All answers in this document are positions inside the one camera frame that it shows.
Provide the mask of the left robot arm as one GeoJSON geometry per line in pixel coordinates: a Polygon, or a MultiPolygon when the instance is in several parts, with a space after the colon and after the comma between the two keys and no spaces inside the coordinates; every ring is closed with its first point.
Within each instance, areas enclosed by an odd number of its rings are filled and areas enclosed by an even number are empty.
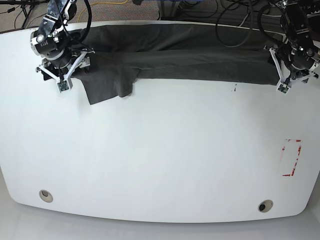
{"type": "Polygon", "coordinates": [[[257,14],[259,31],[276,46],[268,51],[279,75],[276,89],[284,94],[297,82],[307,83],[310,77],[319,77],[315,70],[320,66],[320,49],[314,45],[308,21],[308,15],[319,13],[318,0],[270,0],[257,14]],[[262,16],[270,8],[281,13],[283,41],[268,35],[262,26],[262,16]]]}

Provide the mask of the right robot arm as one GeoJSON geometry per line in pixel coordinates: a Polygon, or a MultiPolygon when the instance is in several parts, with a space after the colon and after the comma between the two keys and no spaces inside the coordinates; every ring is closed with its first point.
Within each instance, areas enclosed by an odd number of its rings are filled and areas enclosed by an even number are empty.
{"type": "Polygon", "coordinates": [[[42,58],[36,68],[43,79],[54,79],[60,92],[72,88],[71,77],[77,68],[90,66],[89,54],[95,50],[84,44],[92,23],[92,10],[85,1],[88,19],[85,29],[71,33],[66,26],[77,13],[75,0],[50,0],[39,28],[30,36],[33,52],[42,58]]]}

